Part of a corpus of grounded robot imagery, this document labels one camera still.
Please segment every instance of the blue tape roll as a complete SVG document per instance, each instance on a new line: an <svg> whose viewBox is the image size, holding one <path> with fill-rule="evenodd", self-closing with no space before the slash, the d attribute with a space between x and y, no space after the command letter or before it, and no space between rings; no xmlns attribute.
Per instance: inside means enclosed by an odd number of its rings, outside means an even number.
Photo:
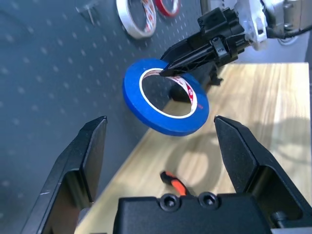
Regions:
<svg viewBox="0 0 312 234"><path fill-rule="evenodd" d="M167 63L154 59L142 59L131 65L123 81L123 95L130 110L144 124L166 135L186 136L197 131L207 120L209 105L206 93L199 83L189 74L176 79L182 87L187 87L193 99L191 113L184 117L174 117L157 110L147 99L141 88L142 75L151 75L154 70L160 72Z"/></svg>

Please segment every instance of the red tape roll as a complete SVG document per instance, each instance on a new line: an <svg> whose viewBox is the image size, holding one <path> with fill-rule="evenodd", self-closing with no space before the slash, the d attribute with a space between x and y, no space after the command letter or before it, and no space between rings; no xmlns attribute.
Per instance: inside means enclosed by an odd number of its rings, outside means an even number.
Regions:
<svg viewBox="0 0 312 234"><path fill-rule="evenodd" d="M173 2L173 7L172 10L169 11L165 5L162 2L163 0L155 0L155 4L158 8L158 10L164 15L164 16L170 16L173 17L175 15L177 15L177 13L179 12L179 8L180 8L180 0L172 0Z"/></svg>

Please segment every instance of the black and orange tool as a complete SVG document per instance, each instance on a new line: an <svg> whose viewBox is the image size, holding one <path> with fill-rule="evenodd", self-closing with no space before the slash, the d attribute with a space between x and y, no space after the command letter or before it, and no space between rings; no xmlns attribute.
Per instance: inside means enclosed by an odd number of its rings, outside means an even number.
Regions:
<svg viewBox="0 0 312 234"><path fill-rule="evenodd" d="M165 184L173 186L180 194L180 196L191 195L186 186L175 175L170 172L160 173L160 178Z"/></svg>

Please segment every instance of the wooden surface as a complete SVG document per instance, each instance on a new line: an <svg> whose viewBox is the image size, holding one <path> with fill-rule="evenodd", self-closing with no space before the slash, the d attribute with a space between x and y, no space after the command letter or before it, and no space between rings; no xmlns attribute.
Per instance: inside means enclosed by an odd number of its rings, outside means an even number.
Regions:
<svg viewBox="0 0 312 234"><path fill-rule="evenodd" d="M149 130L120 168L76 234L112 234L119 197L157 196L173 192L159 172L169 170L203 191L232 193L222 162L213 119L222 115L248 126L276 157L311 204L310 93L308 64L227 65L220 87L208 92L210 115L205 125L186 137ZM170 102L179 112L185 103Z"/></svg>

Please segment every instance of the wall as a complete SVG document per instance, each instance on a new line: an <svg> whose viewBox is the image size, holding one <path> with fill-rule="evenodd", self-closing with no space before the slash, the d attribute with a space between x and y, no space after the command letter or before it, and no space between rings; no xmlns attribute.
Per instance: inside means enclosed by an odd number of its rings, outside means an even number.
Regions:
<svg viewBox="0 0 312 234"><path fill-rule="evenodd" d="M77 4L0 3L0 233L19 233L58 155L101 115L108 129L98 192L105 188L147 130L123 101L126 69L199 29L199 1L182 0L174 19L157 14L155 34L140 41L123 30L114 0L99 2L95 26ZM139 1L131 12L143 26ZM165 82L147 90L160 108L167 102Z"/></svg>

